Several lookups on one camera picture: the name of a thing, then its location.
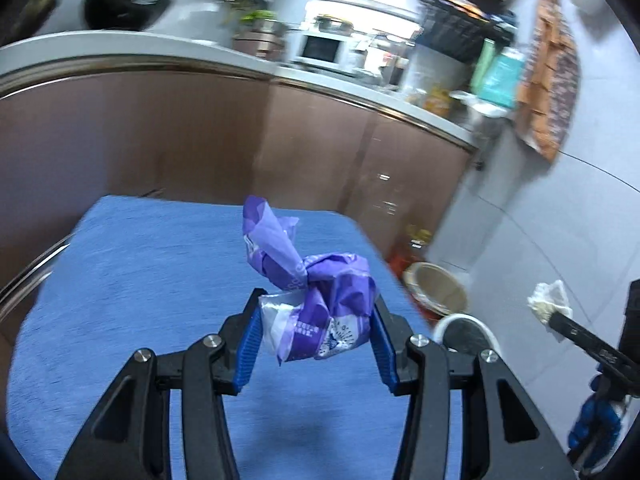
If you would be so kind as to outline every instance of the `crumpled plastic bag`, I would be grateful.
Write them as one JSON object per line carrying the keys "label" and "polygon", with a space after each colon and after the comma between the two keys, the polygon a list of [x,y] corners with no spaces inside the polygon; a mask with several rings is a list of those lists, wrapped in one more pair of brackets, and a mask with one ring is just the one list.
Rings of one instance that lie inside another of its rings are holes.
{"label": "crumpled plastic bag", "polygon": [[280,363],[326,359],[369,340],[376,285],[366,258],[352,253],[300,257],[297,218],[277,218],[249,196],[242,234],[251,266],[285,292],[260,297],[263,342]]}
{"label": "crumpled plastic bag", "polygon": [[564,314],[569,319],[574,316],[574,311],[569,307],[569,299],[564,291],[564,283],[556,280],[551,283],[539,283],[536,285],[533,294],[527,298],[529,307],[532,309],[540,323],[546,326],[546,329],[553,334],[558,340],[562,341],[564,336],[548,327],[549,319],[554,312]]}

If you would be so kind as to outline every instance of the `kitchen cabinet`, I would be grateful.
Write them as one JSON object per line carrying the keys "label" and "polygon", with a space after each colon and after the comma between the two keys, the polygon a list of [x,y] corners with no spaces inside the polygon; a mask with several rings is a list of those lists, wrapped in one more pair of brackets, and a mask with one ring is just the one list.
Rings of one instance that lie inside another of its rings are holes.
{"label": "kitchen cabinet", "polygon": [[270,93],[253,193],[274,207],[338,210],[375,113],[298,88]]}
{"label": "kitchen cabinet", "polygon": [[251,193],[263,135],[266,81],[155,73],[145,113],[162,144],[158,187],[169,200],[241,204]]}
{"label": "kitchen cabinet", "polygon": [[107,192],[141,195],[158,187],[157,81],[148,72],[93,75],[89,93],[100,103],[94,116],[104,139]]}
{"label": "kitchen cabinet", "polygon": [[0,100],[0,288],[108,192],[104,115],[91,76]]}
{"label": "kitchen cabinet", "polygon": [[376,115],[344,212],[383,256],[412,223],[434,232],[469,153],[416,126]]}

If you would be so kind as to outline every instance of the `metal screw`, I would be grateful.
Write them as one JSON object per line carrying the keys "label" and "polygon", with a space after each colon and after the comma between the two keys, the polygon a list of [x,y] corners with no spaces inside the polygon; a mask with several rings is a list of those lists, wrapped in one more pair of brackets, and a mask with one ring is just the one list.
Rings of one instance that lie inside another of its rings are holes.
{"label": "metal screw", "polygon": [[204,336],[202,342],[204,346],[208,346],[209,348],[218,348],[222,345],[222,338],[218,334],[209,334]]}
{"label": "metal screw", "polygon": [[482,350],[480,352],[480,357],[487,363],[495,363],[498,360],[498,354],[490,349]]}
{"label": "metal screw", "polygon": [[429,338],[422,334],[414,334],[409,339],[411,343],[418,348],[422,348],[423,346],[427,346],[429,344]]}
{"label": "metal screw", "polygon": [[139,363],[146,363],[151,359],[151,350],[149,348],[141,348],[140,350],[136,350],[133,354],[133,358]]}

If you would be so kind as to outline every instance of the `purple plastic bag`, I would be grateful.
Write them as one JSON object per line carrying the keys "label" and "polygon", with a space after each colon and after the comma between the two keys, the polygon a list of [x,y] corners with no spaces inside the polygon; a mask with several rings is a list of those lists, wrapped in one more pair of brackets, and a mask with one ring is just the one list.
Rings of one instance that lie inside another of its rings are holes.
{"label": "purple plastic bag", "polygon": [[284,294],[260,298],[265,341],[279,362],[326,359],[369,340],[376,285],[369,263],[351,253],[300,257],[297,218],[276,218],[263,198],[242,210],[247,260]]}

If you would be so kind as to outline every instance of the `brown cabinet door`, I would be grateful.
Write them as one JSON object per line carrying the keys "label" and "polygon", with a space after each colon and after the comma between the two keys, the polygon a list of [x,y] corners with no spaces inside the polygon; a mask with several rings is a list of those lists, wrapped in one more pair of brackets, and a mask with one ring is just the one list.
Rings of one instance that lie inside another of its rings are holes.
{"label": "brown cabinet door", "polygon": [[378,115],[345,213],[387,256],[409,222],[435,231],[468,159],[446,140]]}
{"label": "brown cabinet door", "polygon": [[104,99],[92,76],[0,100],[0,288],[108,192]]}
{"label": "brown cabinet door", "polygon": [[251,192],[269,95],[266,81],[213,74],[154,74],[148,121],[163,150],[164,198],[242,204]]}
{"label": "brown cabinet door", "polygon": [[337,210],[373,112],[274,85],[253,193],[275,207]]}

